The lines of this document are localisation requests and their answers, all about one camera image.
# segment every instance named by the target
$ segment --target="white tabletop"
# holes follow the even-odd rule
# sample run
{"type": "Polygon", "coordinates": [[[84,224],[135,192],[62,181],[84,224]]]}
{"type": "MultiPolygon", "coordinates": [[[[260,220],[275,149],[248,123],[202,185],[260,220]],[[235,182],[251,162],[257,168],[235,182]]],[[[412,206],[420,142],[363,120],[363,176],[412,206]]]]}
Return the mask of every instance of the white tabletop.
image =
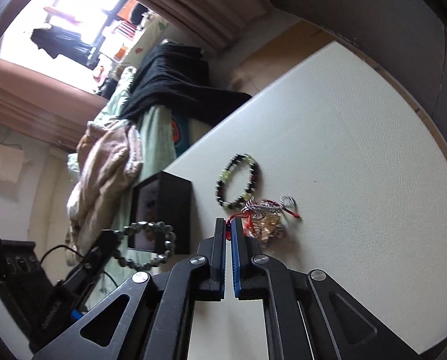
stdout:
{"type": "MultiPolygon", "coordinates": [[[[192,244],[229,212],[215,183],[230,158],[259,163],[258,198],[292,195],[302,222],[266,253],[326,271],[417,352],[447,335],[447,163],[402,97],[331,43],[259,93],[167,170],[193,183],[192,244]]],[[[229,181],[243,190],[247,169],[229,181]]],[[[266,359],[260,301],[195,310],[189,359],[266,359]]]]}

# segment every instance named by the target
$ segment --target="wall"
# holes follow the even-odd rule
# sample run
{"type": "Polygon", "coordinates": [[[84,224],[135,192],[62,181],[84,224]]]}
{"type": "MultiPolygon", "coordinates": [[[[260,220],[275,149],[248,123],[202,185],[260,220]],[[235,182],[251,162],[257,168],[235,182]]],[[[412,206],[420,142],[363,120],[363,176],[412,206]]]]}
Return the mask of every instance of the wall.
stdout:
{"type": "MultiPolygon", "coordinates": [[[[0,234],[3,239],[27,240],[30,213],[49,146],[0,126],[0,142],[18,144],[28,160],[17,183],[0,181],[0,234]]],[[[28,340],[0,301],[0,336],[18,359],[30,359],[28,340]]]]}

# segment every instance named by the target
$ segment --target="silver chain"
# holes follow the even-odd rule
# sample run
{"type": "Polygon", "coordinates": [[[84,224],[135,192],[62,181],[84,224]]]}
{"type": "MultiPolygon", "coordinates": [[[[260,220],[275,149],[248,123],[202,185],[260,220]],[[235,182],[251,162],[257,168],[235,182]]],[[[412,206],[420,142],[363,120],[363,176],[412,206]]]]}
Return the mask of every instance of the silver chain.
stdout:
{"type": "Polygon", "coordinates": [[[150,262],[146,262],[145,264],[139,264],[138,262],[133,261],[132,259],[127,259],[122,256],[122,253],[119,249],[115,249],[112,252],[112,256],[118,260],[118,264],[121,267],[129,267],[130,269],[135,269],[136,271],[150,271],[151,268],[156,268],[160,264],[165,264],[167,260],[172,257],[175,253],[175,241],[177,236],[173,232],[174,228],[170,225],[165,225],[164,222],[136,222],[132,223],[130,226],[125,226],[123,230],[115,230],[114,232],[117,234],[118,239],[124,239],[124,236],[132,236],[140,231],[150,231],[154,234],[156,233],[165,233],[165,251],[164,254],[159,254],[157,257],[152,257],[150,262]]]}

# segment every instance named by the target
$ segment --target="beaded bracelet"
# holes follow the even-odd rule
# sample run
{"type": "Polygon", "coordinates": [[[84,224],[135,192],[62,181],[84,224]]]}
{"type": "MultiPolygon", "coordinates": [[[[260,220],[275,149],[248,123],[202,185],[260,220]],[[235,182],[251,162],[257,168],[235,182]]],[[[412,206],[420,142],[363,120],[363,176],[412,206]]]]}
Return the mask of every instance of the beaded bracelet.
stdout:
{"type": "Polygon", "coordinates": [[[255,190],[255,186],[257,183],[257,174],[258,174],[258,165],[255,160],[248,154],[236,154],[230,160],[229,164],[225,169],[223,169],[222,174],[219,176],[216,185],[215,195],[217,196],[217,202],[222,207],[228,208],[230,210],[234,210],[243,206],[245,202],[248,202],[252,197],[252,194],[255,190]],[[245,160],[250,165],[250,177],[248,179],[247,188],[245,191],[236,198],[233,202],[228,203],[224,200],[223,189],[224,184],[228,180],[230,174],[234,171],[235,168],[239,165],[239,163],[245,160]]]}

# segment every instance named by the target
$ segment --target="hanging dark clothes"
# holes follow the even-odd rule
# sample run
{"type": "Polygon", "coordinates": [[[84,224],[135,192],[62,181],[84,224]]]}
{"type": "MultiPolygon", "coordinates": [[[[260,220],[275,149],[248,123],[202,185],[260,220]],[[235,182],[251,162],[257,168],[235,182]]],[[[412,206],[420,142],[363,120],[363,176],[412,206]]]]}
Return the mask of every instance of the hanging dark clothes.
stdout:
{"type": "Polygon", "coordinates": [[[51,26],[48,29],[36,28],[33,30],[30,40],[39,49],[44,49],[53,59],[61,54],[93,70],[96,68],[99,60],[97,58],[90,66],[87,65],[93,45],[82,42],[80,37],[81,35],[77,32],[51,26]]]}
{"type": "Polygon", "coordinates": [[[198,47],[165,43],[142,61],[129,88],[120,119],[137,121],[153,105],[161,104],[182,116],[212,126],[220,123],[251,96],[209,86],[209,66],[198,47]]]}

